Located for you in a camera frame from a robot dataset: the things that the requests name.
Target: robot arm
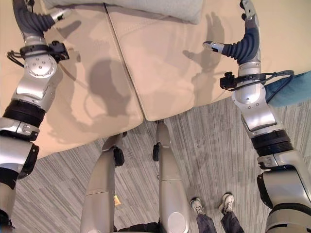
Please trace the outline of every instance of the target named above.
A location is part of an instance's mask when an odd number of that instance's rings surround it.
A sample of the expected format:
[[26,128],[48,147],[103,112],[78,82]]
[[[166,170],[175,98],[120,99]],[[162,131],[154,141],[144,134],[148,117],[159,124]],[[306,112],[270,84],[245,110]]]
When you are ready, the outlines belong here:
[[[260,70],[259,21],[250,0],[241,0],[245,10],[244,38],[231,45],[207,41],[206,48],[230,56],[239,64],[238,77],[227,72],[223,89],[233,91],[232,99],[242,112],[245,130],[258,153],[264,170],[257,178],[262,201],[272,209],[266,232],[311,232],[311,177],[301,156],[293,149],[282,122],[265,99],[267,74]],[[272,77],[293,76],[292,71],[269,73]]]
[[24,0],[13,0],[13,9],[25,41],[20,49],[25,63],[24,75],[0,118],[0,227],[8,232],[12,229],[16,181],[29,175],[35,166],[39,147],[32,141],[40,132],[60,82],[57,63],[69,59],[63,44],[54,41],[47,45],[43,37],[68,11],[37,15],[27,10]]

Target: black cable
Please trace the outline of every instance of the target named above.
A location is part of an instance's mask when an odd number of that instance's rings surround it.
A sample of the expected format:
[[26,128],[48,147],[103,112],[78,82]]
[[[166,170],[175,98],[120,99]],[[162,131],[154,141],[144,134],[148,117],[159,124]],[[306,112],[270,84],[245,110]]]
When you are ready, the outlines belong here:
[[236,90],[239,90],[243,87],[246,87],[246,86],[251,86],[251,85],[255,85],[255,84],[258,84],[258,83],[265,83],[266,81],[269,81],[270,79],[272,78],[275,78],[275,77],[278,77],[278,76],[285,76],[285,75],[289,75],[289,80],[285,83],[285,84],[282,84],[274,93],[273,95],[268,99],[268,101],[270,101],[270,99],[278,92],[280,91],[285,85],[287,85],[291,80],[292,78],[294,77],[294,72],[292,70],[284,70],[284,71],[281,71],[281,72],[274,72],[274,73],[264,73],[265,75],[271,75],[269,78],[267,79],[264,79],[264,80],[259,80],[259,81],[256,81],[256,82],[252,82],[252,83],[248,83],[248,84],[245,84],[245,85],[242,85],[242,86],[238,86],[238,87],[235,87],[235,88],[232,88],[232,89],[225,89],[227,91],[236,91]]
[[12,62],[14,62],[15,64],[17,64],[17,65],[19,65],[19,66],[21,66],[21,67],[24,68],[23,63],[20,62],[19,60],[17,60],[17,59],[15,58],[15,56],[12,55],[12,52],[13,52],[13,51],[8,52],[7,55],[6,55],[6,57],[7,57],[9,60],[11,60]]

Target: person's foot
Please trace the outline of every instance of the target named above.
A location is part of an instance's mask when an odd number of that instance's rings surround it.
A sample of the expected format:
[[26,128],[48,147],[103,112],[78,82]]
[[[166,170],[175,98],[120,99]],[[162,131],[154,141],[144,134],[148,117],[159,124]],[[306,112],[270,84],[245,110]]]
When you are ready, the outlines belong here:
[[223,202],[218,207],[218,209],[225,215],[228,212],[232,211],[233,208],[233,202],[234,202],[234,196],[232,193],[225,193],[222,197]]
[[197,215],[205,214],[200,199],[192,198],[190,201],[190,206],[197,213]]

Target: person's leg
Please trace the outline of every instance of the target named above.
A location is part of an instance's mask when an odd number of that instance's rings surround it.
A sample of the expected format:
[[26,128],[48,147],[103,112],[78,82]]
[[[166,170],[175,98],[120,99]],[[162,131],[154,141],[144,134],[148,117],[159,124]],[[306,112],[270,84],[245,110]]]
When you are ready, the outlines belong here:
[[199,233],[216,233],[214,222],[204,213],[201,200],[193,198],[190,206],[197,214],[196,222],[198,223]]
[[226,233],[244,233],[243,228],[232,211],[234,196],[231,193],[225,193],[222,198],[223,202],[219,206],[219,210],[224,215],[221,220],[223,228]]

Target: couch seam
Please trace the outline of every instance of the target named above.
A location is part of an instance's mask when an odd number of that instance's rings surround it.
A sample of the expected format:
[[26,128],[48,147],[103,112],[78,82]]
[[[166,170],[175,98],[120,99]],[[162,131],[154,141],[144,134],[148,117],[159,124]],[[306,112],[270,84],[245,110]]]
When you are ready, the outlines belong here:
[[138,104],[136,104],[136,105],[138,105],[138,107],[139,107],[139,109],[140,109],[140,112],[138,112],[138,110],[136,110],[136,112],[137,112],[139,115],[140,115],[140,113],[143,114],[143,116],[142,116],[142,118],[141,118],[141,121],[143,122],[144,119],[146,118],[146,114],[145,114],[145,112],[144,112],[144,110],[143,110],[143,108],[142,108],[142,101],[141,101],[141,99],[140,99],[140,97],[139,97],[139,95],[138,95],[137,89],[136,89],[136,87],[135,87],[135,85],[134,85],[134,82],[133,82],[133,80],[132,80],[132,77],[131,77],[131,73],[130,73],[128,67],[127,67],[127,64],[126,64],[126,61],[125,61],[125,58],[124,58],[124,54],[123,54],[122,49],[121,49],[121,47],[120,47],[120,42],[119,42],[119,40],[118,40],[118,37],[117,37],[116,31],[115,31],[115,28],[114,28],[114,26],[113,26],[112,20],[111,20],[111,18],[110,18],[109,12],[108,12],[107,7],[106,7],[106,4],[103,4],[103,8],[104,8],[104,10],[105,10],[105,12],[106,12],[106,16],[105,16],[105,17],[107,18],[108,24],[110,25],[110,27],[109,27],[110,33],[111,33],[111,35],[112,35],[112,36],[114,37],[114,39],[115,39],[115,40],[114,40],[114,45],[115,45],[116,50],[118,51],[119,61],[121,62],[122,66],[123,66],[123,68],[124,68],[125,74],[129,77],[128,79],[126,79],[126,81],[127,81],[127,83],[128,83],[130,86],[132,86],[132,87],[134,88],[134,93],[135,93],[135,95],[136,95],[136,97],[137,97],[137,99],[138,99]]

